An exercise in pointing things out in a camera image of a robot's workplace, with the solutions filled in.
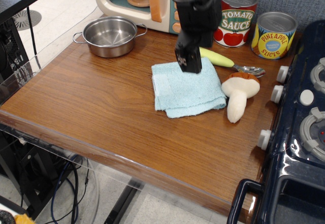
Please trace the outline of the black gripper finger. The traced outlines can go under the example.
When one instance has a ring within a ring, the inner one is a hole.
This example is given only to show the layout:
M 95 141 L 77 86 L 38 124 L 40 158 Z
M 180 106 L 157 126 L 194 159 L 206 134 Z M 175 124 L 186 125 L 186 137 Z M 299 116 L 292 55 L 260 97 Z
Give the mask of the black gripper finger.
M 201 55 L 197 44 L 177 41 L 175 55 L 182 72 L 201 72 Z

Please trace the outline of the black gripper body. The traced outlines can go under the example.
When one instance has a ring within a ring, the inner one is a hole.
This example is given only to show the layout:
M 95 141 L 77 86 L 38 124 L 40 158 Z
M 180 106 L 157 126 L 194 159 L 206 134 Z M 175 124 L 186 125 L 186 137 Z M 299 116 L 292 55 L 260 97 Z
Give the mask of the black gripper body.
M 211 47 L 221 20 L 220 0 L 175 0 L 180 19 L 179 41 Z

